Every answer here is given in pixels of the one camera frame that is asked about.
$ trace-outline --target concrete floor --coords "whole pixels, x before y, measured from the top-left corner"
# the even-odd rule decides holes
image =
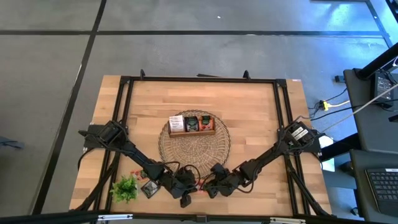
[[[372,3],[397,42],[398,25],[386,3]],[[99,0],[3,0],[0,29],[90,30],[99,5]],[[377,30],[377,26],[361,2],[113,0],[105,7],[99,29]],[[29,212],[87,40],[87,36],[0,36],[0,136],[26,144],[21,151],[0,149],[0,216]],[[91,121],[103,75],[138,75],[144,69],[154,76],[241,77],[249,70],[256,78],[302,79],[307,103],[313,105],[344,90],[344,84],[333,82],[335,75],[366,65],[386,49],[382,39],[369,37],[97,36],[44,212],[68,209],[83,145],[77,130],[86,129]],[[347,99],[345,94],[336,102]],[[321,130],[349,113],[313,125]],[[355,132],[351,118],[327,134],[342,139]]]

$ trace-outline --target round woven mat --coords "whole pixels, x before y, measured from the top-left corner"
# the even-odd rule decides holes
[[[231,149],[231,139],[229,132],[222,120],[215,115],[200,110],[188,110],[176,114],[182,116],[202,116],[210,115],[214,117],[216,124],[216,134],[204,136],[184,136],[169,137],[169,127],[166,123],[159,136],[159,152],[163,162],[178,161],[181,167],[185,165],[194,165],[198,168],[201,178],[205,178],[210,174],[210,169],[216,164],[224,165],[229,151]],[[176,164],[168,164],[170,168],[175,170]],[[195,177],[198,178],[197,171],[191,167]]]

